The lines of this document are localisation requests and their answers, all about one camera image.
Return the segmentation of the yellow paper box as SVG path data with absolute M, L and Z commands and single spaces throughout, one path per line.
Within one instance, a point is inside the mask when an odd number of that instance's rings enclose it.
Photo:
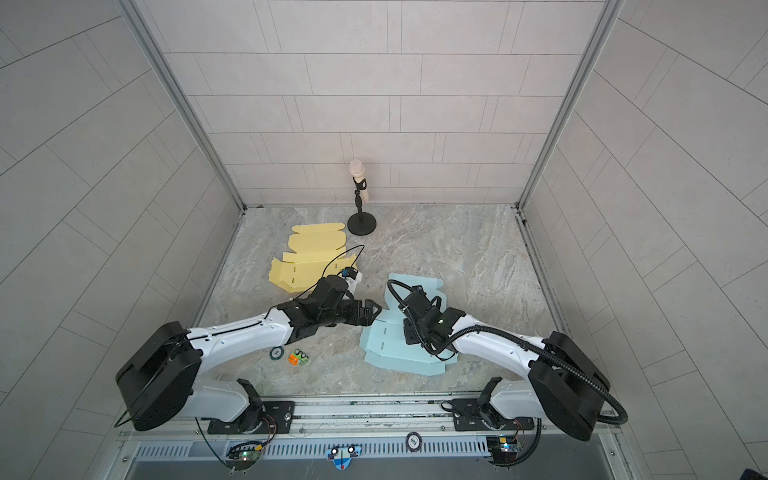
M 317 280 L 352 266 L 358 253 L 346 252 L 343 223 L 296 225 L 282 259 L 273 258 L 269 281 L 289 293 L 310 289 Z

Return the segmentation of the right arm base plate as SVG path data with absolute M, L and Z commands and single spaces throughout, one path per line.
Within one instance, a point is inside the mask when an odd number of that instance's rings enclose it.
M 452 415 L 454 428 L 459 432 L 533 431 L 536 428 L 533 418 L 507 419 L 488 402 L 480 402 L 478 399 L 456 398 L 442 401 L 440 407 Z

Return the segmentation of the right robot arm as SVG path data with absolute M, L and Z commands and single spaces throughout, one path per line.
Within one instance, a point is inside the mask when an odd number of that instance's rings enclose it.
M 591 438 L 598 423 L 622 425 L 628 420 L 610 394 L 607 377 L 567 335 L 514 334 L 462 310 L 443 310 L 442 300 L 428 298 L 420 285 L 390 280 L 387 289 L 404 315 L 408 343 L 419 344 L 440 360 L 456 354 L 476 356 L 523 379 L 489 380 L 466 418 L 477 418 L 494 430 L 519 417 L 546 418 L 581 441 Z

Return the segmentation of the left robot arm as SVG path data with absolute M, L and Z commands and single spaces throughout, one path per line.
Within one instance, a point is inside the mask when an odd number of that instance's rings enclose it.
M 255 351 L 283 347 L 339 324 L 368 327 L 381 313 L 375 301 L 353 292 L 358 281 L 341 276 L 319 280 L 306 298 L 223 325 L 187 329 L 173 321 L 160 326 L 117 372 L 126 410 L 117 423 L 137 431 L 175 418 L 218 420 L 240 433 L 266 422 L 255 387 L 245 379 L 222 382 L 203 373 Z

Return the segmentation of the light blue paper box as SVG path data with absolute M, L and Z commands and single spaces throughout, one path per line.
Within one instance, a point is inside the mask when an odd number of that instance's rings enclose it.
M 419 343 L 407 344 L 403 324 L 405 316 L 387 287 L 384 290 L 386 307 L 361 334 L 360 348 L 365 353 L 364 360 L 384 370 L 424 376 L 442 375 L 446 366 L 455 364 L 458 357 L 448 359 L 443 353 L 441 361 L 429 355 Z

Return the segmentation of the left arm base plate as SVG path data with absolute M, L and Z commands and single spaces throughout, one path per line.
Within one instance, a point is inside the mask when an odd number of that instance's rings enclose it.
M 290 432 L 296 404 L 293 401 L 266 401 L 257 409 L 249 406 L 232 422 L 211 419 L 210 435 L 287 434 Z

